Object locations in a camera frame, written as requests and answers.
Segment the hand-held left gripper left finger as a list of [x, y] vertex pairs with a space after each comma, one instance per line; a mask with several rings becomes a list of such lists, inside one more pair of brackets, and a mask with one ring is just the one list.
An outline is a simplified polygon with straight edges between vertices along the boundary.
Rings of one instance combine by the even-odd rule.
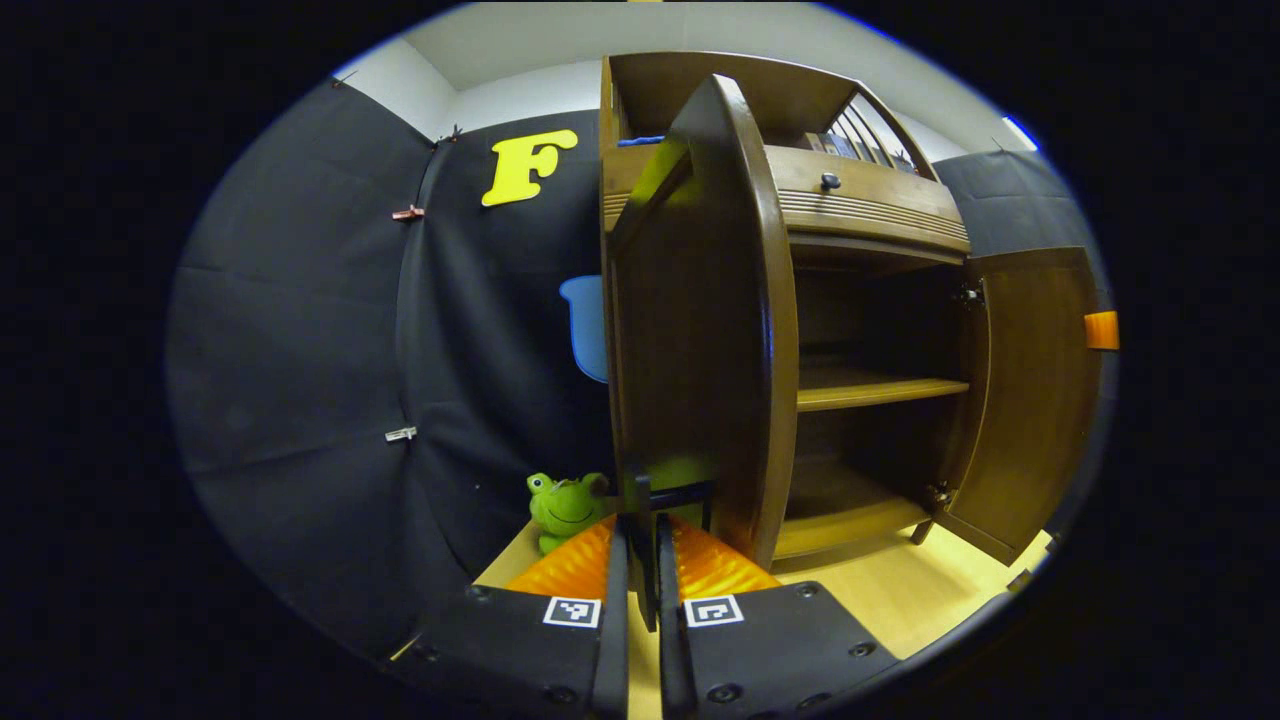
[[605, 518], [503, 585], [431, 611], [387, 669], [433, 719], [623, 719], [628, 546]]

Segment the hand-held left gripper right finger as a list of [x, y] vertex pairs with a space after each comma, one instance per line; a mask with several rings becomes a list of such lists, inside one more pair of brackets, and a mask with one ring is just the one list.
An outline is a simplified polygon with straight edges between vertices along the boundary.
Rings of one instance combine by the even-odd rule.
[[[867, 698], [900, 659], [819, 582], [754, 588], [759, 566], [667, 512], [655, 520], [667, 719], [820, 719]], [[737, 559], [739, 571], [726, 571]]]

